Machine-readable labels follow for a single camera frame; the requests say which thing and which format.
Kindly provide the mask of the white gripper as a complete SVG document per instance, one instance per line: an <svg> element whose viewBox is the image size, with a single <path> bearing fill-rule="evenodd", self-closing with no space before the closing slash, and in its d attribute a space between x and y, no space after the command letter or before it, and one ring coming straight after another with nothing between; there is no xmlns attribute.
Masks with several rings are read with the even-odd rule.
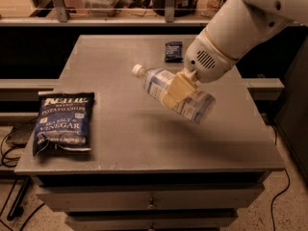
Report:
<svg viewBox="0 0 308 231"><path fill-rule="evenodd" d="M201 32L187 48L184 70L177 72L162 98L162 104L172 109L197 90L196 81L211 83L228 72L237 59L232 59L217 49Z"/></svg>

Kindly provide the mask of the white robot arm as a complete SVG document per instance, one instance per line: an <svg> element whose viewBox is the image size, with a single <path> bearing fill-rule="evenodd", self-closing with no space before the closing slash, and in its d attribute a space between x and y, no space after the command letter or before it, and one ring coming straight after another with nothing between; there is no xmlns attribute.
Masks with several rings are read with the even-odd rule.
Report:
<svg viewBox="0 0 308 231"><path fill-rule="evenodd" d="M162 104L173 108L196 90L196 83L221 78L247 52L288 24L308 24L308 0L227 0L187 48Z"/></svg>

